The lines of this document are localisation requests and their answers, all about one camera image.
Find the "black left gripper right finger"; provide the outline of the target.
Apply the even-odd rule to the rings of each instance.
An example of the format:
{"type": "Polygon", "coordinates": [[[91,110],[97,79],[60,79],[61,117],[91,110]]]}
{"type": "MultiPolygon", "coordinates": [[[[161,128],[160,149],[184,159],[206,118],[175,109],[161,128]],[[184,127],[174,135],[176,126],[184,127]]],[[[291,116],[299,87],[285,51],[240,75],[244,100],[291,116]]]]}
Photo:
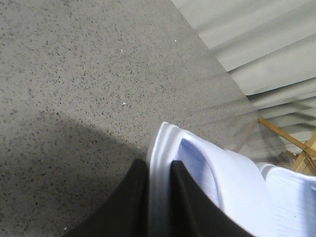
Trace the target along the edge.
{"type": "Polygon", "coordinates": [[[173,237],[250,237],[202,191],[181,161],[171,163],[173,237]]]}

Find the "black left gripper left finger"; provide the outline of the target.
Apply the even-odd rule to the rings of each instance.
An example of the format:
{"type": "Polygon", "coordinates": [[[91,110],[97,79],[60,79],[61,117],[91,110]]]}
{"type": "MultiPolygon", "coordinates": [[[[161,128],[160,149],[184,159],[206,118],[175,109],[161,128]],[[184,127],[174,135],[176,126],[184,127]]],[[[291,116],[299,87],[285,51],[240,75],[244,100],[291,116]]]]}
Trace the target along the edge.
{"type": "Polygon", "coordinates": [[[126,176],[106,202],[66,237],[142,237],[146,228],[148,168],[133,161],[126,176]]]}

